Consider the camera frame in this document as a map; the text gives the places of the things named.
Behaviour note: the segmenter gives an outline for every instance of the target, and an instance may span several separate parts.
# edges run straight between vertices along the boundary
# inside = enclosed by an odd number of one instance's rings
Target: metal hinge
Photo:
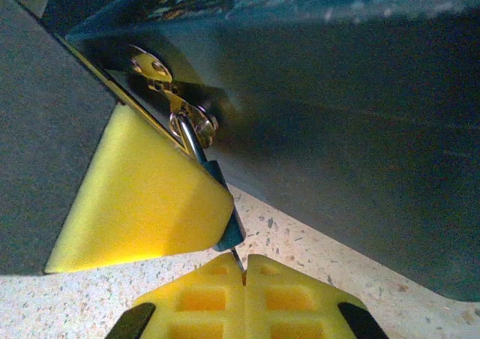
[[[204,149],[209,148],[218,129],[217,119],[207,114],[201,106],[193,106],[177,95],[173,76],[160,59],[135,45],[130,45],[129,49],[131,70],[143,76],[151,90],[161,92],[169,100],[169,128],[172,133],[182,138],[178,121],[175,120],[176,114],[182,111],[188,115],[200,145]]]

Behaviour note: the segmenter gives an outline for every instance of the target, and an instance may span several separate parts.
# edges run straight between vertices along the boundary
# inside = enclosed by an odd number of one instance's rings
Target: yellow foam with square cutouts
[[[136,300],[155,305],[141,339],[355,339],[338,305],[356,297],[266,256],[250,255],[246,285],[232,254]]]
[[[355,296],[266,256],[248,257],[245,337],[355,339],[338,304],[365,308]]]
[[[230,193],[196,161],[118,105],[45,272],[205,250],[217,244],[232,210]]]
[[[232,254],[138,298],[155,311],[142,339],[241,339],[244,330],[242,272]]]

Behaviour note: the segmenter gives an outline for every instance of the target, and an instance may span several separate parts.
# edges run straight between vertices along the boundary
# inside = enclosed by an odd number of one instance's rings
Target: metal surface
[[[144,20],[163,4],[118,0],[69,40],[114,71],[126,44],[148,48],[183,98],[220,108],[212,151],[229,182],[480,299],[480,0],[178,1]]]

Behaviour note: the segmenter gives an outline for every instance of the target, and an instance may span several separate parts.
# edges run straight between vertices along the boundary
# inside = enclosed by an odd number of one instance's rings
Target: square cutout
[[[271,339],[322,339],[323,330],[318,322],[280,323],[271,327]]]
[[[313,311],[314,302],[308,292],[298,286],[274,286],[265,289],[269,311]]]
[[[169,339],[222,339],[221,323],[176,324],[169,329]]]
[[[181,294],[177,311],[224,311],[226,304],[223,289],[186,289]]]

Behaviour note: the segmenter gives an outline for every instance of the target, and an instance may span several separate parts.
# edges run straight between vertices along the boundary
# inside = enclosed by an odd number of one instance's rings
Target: metal screw
[[[137,73],[142,73],[142,68],[140,67],[140,64],[138,64],[138,61],[135,59],[131,59],[130,63],[132,64],[132,69],[136,71]]]
[[[151,63],[151,67],[154,69],[154,71],[159,73],[162,77],[167,76],[167,72],[165,71],[165,67],[159,61],[153,61]]]

